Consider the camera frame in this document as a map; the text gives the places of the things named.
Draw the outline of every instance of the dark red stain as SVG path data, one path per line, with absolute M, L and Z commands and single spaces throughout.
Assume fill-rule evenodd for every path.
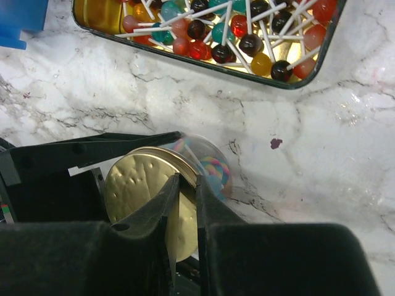
M 281 139 L 272 139 L 270 141 L 270 148 L 277 149 L 279 148 L 280 144 L 283 142 Z

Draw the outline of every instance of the marble surface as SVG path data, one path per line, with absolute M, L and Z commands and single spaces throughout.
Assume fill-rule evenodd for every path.
M 95 37 L 70 5 L 49 1 L 45 30 L 23 35 L 26 51 L 0 48 L 0 137 L 24 146 L 105 131 L 200 134 L 231 163 L 231 208 L 251 222 L 348 226 L 393 294 L 395 1 L 348 0 L 321 72 L 296 91 Z

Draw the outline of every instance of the white marble table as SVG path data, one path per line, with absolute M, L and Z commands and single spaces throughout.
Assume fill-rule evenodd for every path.
M 105 131 L 207 137 L 228 157 L 229 205 L 254 222 L 337 222 L 395 290 L 393 0 L 348 0 L 321 72 L 297 91 L 237 80 L 79 29 L 50 0 L 26 51 L 0 48 L 0 137 L 16 146 Z M 271 149 L 273 138 L 282 139 Z

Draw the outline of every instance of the gold lid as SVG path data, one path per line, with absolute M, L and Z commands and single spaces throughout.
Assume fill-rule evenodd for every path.
M 141 147 L 130 152 L 110 169 L 104 201 L 111 223 L 116 223 L 155 197 L 175 173 L 180 173 L 190 185 L 180 188 L 179 262 L 188 258 L 198 247 L 194 192 L 198 172 L 181 156 L 158 147 Z

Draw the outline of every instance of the jar lid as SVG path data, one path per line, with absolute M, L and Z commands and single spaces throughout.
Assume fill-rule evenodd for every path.
M 198 171 L 181 155 L 159 147 L 140 147 L 118 160 L 110 169 L 104 202 L 111 223 L 134 213 L 155 197 L 175 173 L 189 184 L 180 186 L 177 262 L 198 248 L 195 190 Z

